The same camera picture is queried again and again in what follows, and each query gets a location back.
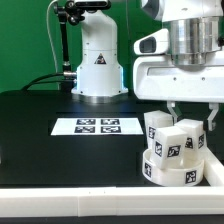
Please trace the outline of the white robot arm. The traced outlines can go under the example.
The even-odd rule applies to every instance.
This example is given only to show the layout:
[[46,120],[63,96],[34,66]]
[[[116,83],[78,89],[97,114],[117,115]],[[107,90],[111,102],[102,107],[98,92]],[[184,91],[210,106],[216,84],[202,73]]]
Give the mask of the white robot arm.
[[[134,43],[133,90],[142,100],[205,102],[211,114],[224,103],[224,46],[220,22],[222,0],[140,0],[141,9],[162,28]],[[109,0],[74,0],[84,12],[82,62],[76,94],[87,98],[114,97],[124,92],[117,61],[117,28],[104,14]]]

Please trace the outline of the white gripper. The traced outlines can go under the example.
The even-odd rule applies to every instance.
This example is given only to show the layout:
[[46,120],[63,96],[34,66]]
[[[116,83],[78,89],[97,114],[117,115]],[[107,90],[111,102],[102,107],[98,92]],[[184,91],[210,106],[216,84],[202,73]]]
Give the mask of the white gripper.
[[213,131],[218,103],[224,103],[224,54],[208,54],[204,65],[189,66],[175,66],[165,55],[139,57],[133,87],[139,99],[168,101],[174,123],[182,115],[175,101],[210,103],[207,129]]

